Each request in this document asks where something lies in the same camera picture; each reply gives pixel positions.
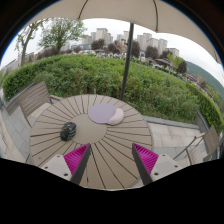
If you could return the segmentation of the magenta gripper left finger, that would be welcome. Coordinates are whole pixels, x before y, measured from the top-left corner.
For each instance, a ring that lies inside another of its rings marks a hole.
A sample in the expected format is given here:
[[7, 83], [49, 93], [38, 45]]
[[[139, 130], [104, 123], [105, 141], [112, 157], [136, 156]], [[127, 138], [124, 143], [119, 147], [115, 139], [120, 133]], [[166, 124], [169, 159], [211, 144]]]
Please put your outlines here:
[[42, 169], [79, 185], [90, 154], [91, 145], [85, 144], [64, 156], [55, 155], [42, 166]]

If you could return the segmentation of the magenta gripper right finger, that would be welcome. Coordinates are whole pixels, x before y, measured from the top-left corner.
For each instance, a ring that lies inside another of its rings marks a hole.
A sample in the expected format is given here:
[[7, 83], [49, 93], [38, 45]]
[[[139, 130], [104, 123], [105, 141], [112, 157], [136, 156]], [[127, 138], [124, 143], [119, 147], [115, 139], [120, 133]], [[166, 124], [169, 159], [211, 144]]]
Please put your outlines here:
[[182, 169], [182, 166], [167, 154], [158, 155], [136, 143], [132, 144], [132, 154], [144, 185]]

